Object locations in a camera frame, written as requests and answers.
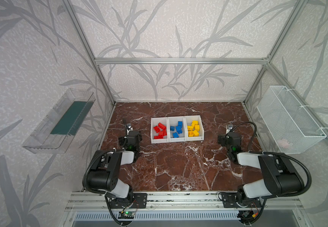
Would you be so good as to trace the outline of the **yellow long lego brick front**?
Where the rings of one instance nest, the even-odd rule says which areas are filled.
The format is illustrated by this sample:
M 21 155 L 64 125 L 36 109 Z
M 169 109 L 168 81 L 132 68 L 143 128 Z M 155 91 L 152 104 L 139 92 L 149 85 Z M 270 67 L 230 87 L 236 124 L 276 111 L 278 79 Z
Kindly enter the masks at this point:
M 192 123 L 191 123 L 192 126 L 196 126 L 198 124 L 199 124 L 198 121 L 192 121 Z

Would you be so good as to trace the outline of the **dark blue upturned lego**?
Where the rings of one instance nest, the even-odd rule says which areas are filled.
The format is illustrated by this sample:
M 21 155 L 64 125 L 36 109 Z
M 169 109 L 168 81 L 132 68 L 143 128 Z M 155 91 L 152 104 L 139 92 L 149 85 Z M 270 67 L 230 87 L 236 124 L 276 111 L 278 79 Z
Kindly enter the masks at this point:
M 182 133 L 183 133 L 182 128 L 179 127 L 179 126 L 176 126 L 176 132 L 177 132 L 178 134 L 182 134 Z

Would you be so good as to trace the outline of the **long red lego brick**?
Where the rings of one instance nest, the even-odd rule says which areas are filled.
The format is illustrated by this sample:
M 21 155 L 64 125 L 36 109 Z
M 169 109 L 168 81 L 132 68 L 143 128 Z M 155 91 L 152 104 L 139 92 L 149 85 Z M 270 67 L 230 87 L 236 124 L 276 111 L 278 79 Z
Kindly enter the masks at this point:
M 163 131 L 166 130 L 166 126 L 165 126 L 164 124 L 162 124 L 162 123 L 159 123 L 159 124 L 158 124 L 158 127 L 159 127 L 161 130 L 163 130 Z

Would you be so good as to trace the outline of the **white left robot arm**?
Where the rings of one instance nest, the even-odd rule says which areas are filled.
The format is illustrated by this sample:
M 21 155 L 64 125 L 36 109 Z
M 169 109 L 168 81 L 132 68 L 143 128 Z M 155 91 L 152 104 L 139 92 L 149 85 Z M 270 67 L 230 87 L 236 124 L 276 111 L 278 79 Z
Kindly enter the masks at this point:
M 119 138 L 119 148 L 109 151 L 95 152 L 83 176 L 83 187 L 95 194 L 104 194 L 110 199 L 132 203 L 134 200 L 132 187 L 119 179 L 120 168 L 133 164 L 139 158 L 140 131 L 133 130 L 130 123 L 123 120 L 125 136 Z

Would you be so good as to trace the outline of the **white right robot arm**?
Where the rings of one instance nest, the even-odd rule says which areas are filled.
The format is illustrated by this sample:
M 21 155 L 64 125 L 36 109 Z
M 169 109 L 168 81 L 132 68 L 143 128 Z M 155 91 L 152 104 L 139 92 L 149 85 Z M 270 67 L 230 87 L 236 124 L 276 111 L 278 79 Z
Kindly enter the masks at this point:
M 242 150 L 242 136 L 235 129 L 250 124 L 254 132 L 247 146 Z M 218 135 L 218 144 L 225 147 L 227 156 L 233 163 L 259 169 L 262 179 L 239 186 L 236 193 L 231 194 L 238 203 L 254 199 L 270 199 L 278 197 L 294 197 L 307 192 L 312 185 L 312 176 L 308 168 L 299 160 L 279 152 L 252 150 L 257 133 L 257 125 L 243 122 Z

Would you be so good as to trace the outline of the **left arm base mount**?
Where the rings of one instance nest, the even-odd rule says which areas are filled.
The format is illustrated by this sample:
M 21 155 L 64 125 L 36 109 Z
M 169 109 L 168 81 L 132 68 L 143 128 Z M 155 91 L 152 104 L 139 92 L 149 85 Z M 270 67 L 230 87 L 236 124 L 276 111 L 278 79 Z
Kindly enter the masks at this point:
M 147 206 L 148 194 L 135 193 L 130 189 L 126 198 L 109 198 L 108 201 L 112 209 L 144 209 Z

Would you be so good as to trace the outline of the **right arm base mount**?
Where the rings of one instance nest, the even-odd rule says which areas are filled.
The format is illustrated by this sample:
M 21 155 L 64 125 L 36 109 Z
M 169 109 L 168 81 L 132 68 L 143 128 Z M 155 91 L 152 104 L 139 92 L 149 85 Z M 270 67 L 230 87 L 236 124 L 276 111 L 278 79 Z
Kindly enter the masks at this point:
M 248 198 L 243 186 L 239 186 L 236 192 L 219 192 L 218 199 L 223 203 L 224 208 L 261 208 L 260 198 Z

